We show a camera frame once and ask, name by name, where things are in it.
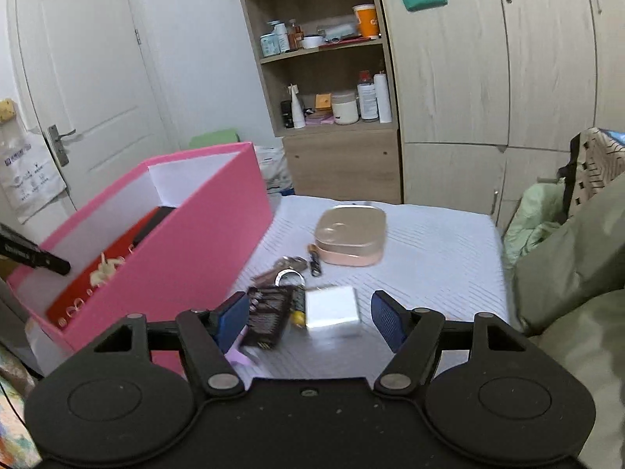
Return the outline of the purple starfish clip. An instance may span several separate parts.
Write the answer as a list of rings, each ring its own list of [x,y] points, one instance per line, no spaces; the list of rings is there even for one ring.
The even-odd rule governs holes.
[[[247,329],[244,328],[238,334],[229,351],[226,352],[226,359],[234,369],[248,369],[248,367],[257,366],[257,361],[244,351],[243,340],[246,334]]]

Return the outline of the black phone battery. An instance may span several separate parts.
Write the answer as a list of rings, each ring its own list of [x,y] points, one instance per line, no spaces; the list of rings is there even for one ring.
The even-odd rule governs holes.
[[[291,316],[293,287],[251,287],[247,295],[249,315],[241,345],[274,349]]]

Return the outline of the white charger cube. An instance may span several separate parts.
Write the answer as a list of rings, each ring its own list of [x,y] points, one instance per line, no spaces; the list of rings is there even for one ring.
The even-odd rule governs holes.
[[[357,333],[361,318],[357,293],[352,286],[307,290],[306,329],[316,337],[346,337]]]

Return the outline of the pink cardboard box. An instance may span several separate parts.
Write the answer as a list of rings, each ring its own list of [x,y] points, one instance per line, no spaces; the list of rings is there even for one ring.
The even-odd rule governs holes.
[[[159,206],[172,211],[132,251],[112,279],[73,295],[66,327],[49,308],[94,260]],[[29,342],[43,375],[124,315],[168,321],[214,308],[227,297],[272,222],[265,181],[250,143],[216,145],[151,158],[79,209],[43,242],[67,260],[66,276],[18,268],[9,288],[35,325]]]

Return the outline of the silver key bunch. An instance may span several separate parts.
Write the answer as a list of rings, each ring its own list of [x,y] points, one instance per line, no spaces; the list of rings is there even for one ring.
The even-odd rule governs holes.
[[[302,273],[308,268],[308,261],[303,257],[283,256],[276,260],[266,271],[251,278],[253,287],[267,287],[278,284],[278,276],[283,272]]]

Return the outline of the pink gold square case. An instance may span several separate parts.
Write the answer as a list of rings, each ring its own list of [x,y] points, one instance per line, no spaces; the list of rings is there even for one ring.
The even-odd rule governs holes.
[[[314,229],[314,244],[324,263],[369,267],[384,256],[387,215],[375,206],[344,204],[325,211]]]

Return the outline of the small AA battery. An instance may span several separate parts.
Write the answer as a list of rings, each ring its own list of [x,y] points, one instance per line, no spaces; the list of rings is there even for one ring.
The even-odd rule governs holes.
[[[309,254],[309,267],[311,268],[311,276],[319,277],[322,275],[321,258],[319,249],[316,245],[309,245],[307,247]]]

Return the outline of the white room door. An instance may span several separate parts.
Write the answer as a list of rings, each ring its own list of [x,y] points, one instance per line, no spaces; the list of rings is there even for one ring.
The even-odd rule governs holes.
[[[73,206],[173,150],[129,0],[15,0],[15,10],[34,112]]]

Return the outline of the white patterned tablecloth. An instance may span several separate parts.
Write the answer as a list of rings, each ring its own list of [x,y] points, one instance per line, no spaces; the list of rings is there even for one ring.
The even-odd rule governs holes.
[[[235,369],[244,382],[254,377],[375,380],[392,358],[371,318],[376,290],[408,309],[427,307],[449,320],[470,321],[481,311],[512,320],[500,236],[491,218],[409,204],[382,204],[380,209],[387,215],[387,238],[379,263],[362,268],[324,264],[319,277],[303,272],[285,280],[308,290],[352,286],[361,318],[357,333],[316,337],[289,325],[274,349],[244,347],[257,361],[256,367]]]

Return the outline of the olive green padded jacket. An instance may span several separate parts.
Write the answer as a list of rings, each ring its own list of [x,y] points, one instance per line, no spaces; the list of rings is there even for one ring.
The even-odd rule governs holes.
[[[558,222],[561,184],[528,188],[503,236],[515,317],[589,390],[596,420],[579,454],[589,468],[624,465],[624,179]]]

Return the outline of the white spray bottle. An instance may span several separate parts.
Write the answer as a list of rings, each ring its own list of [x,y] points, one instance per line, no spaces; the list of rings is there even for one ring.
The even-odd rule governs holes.
[[[291,84],[288,89],[290,93],[293,128],[302,129],[305,127],[306,123],[304,111],[299,100],[299,88],[295,84]]]

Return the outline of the red capped bottle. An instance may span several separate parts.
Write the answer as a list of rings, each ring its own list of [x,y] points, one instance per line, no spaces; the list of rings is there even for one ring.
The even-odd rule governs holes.
[[[378,119],[377,95],[369,70],[359,73],[357,92],[361,119],[366,122],[376,121]]]

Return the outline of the tall white bottle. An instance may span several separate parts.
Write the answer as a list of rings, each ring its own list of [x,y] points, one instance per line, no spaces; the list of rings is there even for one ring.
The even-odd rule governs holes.
[[[389,124],[393,121],[393,118],[388,79],[384,72],[374,75],[374,88],[379,122],[381,124]]]

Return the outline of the patterned tote bag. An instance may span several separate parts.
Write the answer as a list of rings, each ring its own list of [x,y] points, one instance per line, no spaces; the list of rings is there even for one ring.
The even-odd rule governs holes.
[[[564,180],[564,217],[574,216],[583,204],[623,173],[623,132],[600,127],[580,132],[570,142],[568,163],[558,170],[558,177]]]

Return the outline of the wooden open shelf unit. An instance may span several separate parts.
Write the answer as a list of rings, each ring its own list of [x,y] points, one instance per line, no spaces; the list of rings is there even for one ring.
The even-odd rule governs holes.
[[[377,38],[346,38],[312,49],[265,56],[261,38],[275,21],[306,36],[356,21],[353,7],[380,0],[241,0],[273,134],[281,139],[299,195],[338,200],[403,200],[398,119],[337,125],[317,115],[317,102],[333,92],[357,89],[359,73],[384,72],[392,87],[387,28]],[[294,129],[288,87],[299,88],[305,127]]]

